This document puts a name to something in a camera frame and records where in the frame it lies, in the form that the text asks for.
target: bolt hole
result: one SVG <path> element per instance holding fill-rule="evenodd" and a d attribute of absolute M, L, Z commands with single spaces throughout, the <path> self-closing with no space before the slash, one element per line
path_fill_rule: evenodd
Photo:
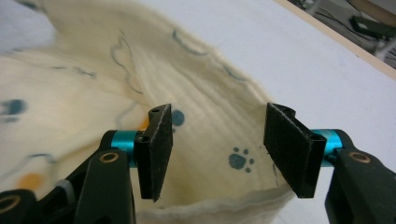
<path fill-rule="evenodd" d="M 363 155 L 359 152 L 351 152 L 349 153 L 349 156 L 352 157 L 353 160 L 359 161 L 359 162 L 364 162 L 364 163 L 369 163 L 371 159 L 367 157 L 366 155 Z"/>
<path fill-rule="evenodd" d="M 10 195 L 5 198 L 0 199 L 0 214 L 11 210 L 20 202 L 21 197 L 18 195 Z"/>
<path fill-rule="evenodd" d="M 110 163 L 110 162 L 116 161 L 118 158 L 119 158 L 119 154 L 117 154 L 115 152 L 109 152 L 109 153 L 102 155 L 99 158 L 99 161 L 101 161 L 102 163 Z"/>

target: wooden edge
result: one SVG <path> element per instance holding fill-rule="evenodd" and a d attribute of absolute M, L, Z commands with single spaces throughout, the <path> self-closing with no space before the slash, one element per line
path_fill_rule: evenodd
<path fill-rule="evenodd" d="M 344 47 L 352 51 L 356 56 L 359 58 L 363 59 L 367 63 L 369 63 L 371 66 L 374 68 L 378 69 L 388 77 L 392 78 L 393 80 L 396 81 L 396 70 L 386 63 L 382 62 L 381 60 L 377 59 L 373 54 L 370 54 L 369 52 L 365 51 L 361 47 L 357 46 L 353 42 L 349 41 L 342 35 L 339 35 L 336 33 L 334 30 L 329 28 L 328 26 L 324 25 L 320 21 L 316 20 L 312 16 L 308 15 L 301 9 L 297 8 L 297 6 L 293 5 L 292 3 L 288 2 L 287 0 L 274 0 L 278 4 L 280 4 L 282 7 L 287 9 L 288 11 L 292 12 L 302 20 L 308 22 L 315 28 L 319 29 L 323 34 L 328 35 L 331 37 L 333 40 L 337 41 L 338 43 L 342 44 Z"/>

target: fabric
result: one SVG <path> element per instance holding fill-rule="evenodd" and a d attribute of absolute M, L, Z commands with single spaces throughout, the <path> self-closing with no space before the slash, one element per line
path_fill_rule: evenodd
<path fill-rule="evenodd" d="M 264 223 L 290 189 L 262 145 L 270 98 L 212 48 L 137 3 L 29 2 L 54 46 L 0 57 L 0 188 L 47 194 L 107 130 L 141 130 L 172 104 L 174 147 L 161 199 L 138 223 Z"/>

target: orange dot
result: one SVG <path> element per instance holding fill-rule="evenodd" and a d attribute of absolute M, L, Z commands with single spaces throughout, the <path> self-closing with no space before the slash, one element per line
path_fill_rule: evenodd
<path fill-rule="evenodd" d="M 137 128 L 137 130 L 138 131 L 146 130 L 148 126 L 149 126 L 149 118 L 145 118 L 142 124 L 140 124 L 140 126 Z"/>
<path fill-rule="evenodd" d="M 40 174 L 30 173 L 24 175 L 18 181 L 18 188 L 36 190 L 39 189 L 43 185 L 43 183 L 44 183 L 44 176 Z"/>

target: paw print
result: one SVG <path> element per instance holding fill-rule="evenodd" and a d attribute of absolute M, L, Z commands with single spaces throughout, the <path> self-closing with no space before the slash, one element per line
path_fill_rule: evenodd
<path fill-rule="evenodd" d="M 16 122 L 19 116 L 26 110 L 27 103 L 23 100 L 9 100 L 0 103 L 3 106 L 3 111 L 0 112 L 1 121 Z"/>
<path fill-rule="evenodd" d="M 172 112 L 172 124 L 175 126 L 181 126 L 184 123 L 184 114 L 180 110 L 174 110 Z"/>
<path fill-rule="evenodd" d="M 251 169 L 247 166 L 253 165 L 254 160 L 247 159 L 248 149 L 244 149 L 243 152 L 240 152 L 239 148 L 235 147 L 233 151 L 235 153 L 231 154 L 230 157 L 228 158 L 230 166 L 236 170 L 242 170 L 243 168 L 245 168 L 245 172 L 250 173 Z"/>

